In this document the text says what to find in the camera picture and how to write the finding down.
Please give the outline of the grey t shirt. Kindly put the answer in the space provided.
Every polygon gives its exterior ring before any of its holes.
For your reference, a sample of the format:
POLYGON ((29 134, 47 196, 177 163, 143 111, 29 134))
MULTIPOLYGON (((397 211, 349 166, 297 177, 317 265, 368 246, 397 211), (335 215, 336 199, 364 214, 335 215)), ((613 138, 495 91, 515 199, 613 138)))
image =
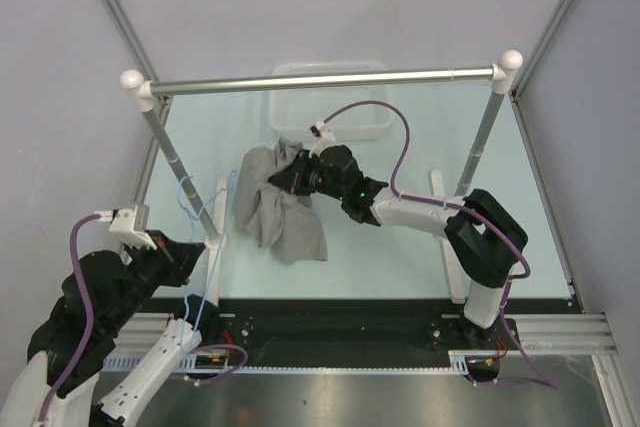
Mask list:
POLYGON ((293 165, 303 145, 285 138, 274 147, 259 146, 243 157, 232 204, 235 230, 252 238, 281 263, 328 259, 326 238, 311 201, 268 182, 293 165))

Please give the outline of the light blue plastic hanger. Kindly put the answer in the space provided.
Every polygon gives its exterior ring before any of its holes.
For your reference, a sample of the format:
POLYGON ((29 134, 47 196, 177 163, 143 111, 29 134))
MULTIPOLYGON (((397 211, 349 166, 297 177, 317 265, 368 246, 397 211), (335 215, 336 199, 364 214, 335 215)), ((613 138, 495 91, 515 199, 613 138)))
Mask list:
POLYGON ((212 216, 217 229, 217 237, 211 240, 206 233, 200 240, 204 250, 195 264, 195 274, 200 276, 195 287, 187 287, 183 295, 183 307, 186 322, 193 336, 182 347, 184 352, 193 352, 201 345, 214 344, 220 337, 220 284, 222 276, 223 251, 228 241, 231 224, 231 203, 234 200, 238 173, 232 170, 226 177, 220 178, 214 194, 198 209, 188 207, 186 195, 177 194, 177 204, 185 214, 189 226, 189 241, 198 240, 196 231, 206 214, 212 216))

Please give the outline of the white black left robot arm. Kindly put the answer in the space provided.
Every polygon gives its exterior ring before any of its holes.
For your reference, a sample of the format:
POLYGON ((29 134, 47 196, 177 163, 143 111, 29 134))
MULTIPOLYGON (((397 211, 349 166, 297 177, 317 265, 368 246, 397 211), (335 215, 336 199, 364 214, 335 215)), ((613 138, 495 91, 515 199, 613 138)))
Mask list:
POLYGON ((198 345, 221 334, 219 310, 191 295, 174 310, 164 332, 129 376, 98 403, 93 389, 122 328, 162 286, 180 287, 204 257, 203 243, 177 242, 158 230, 150 245, 129 246, 131 260, 101 250, 80 257, 70 240, 73 273, 49 319, 32 335, 28 355, 47 355, 48 392, 37 410, 38 426, 134 426, 175 367, 198 345))

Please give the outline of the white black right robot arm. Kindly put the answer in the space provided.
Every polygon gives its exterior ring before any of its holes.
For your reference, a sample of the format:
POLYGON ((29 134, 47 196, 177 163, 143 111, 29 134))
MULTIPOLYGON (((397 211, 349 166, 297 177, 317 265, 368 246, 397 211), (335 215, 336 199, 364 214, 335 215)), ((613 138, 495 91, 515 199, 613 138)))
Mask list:
POLYGON ((432 324, 429 336, 450 347, 494 346, 508 279, 528 236, 489 192, 475 189, 460 200, 403 195, 365 176, 343 145, 320 154, 303 150, 268 180, 296 196, 334 198, 357 223, 406 227, 446 240, 470 279, 469 292, 460 318, 432 324))

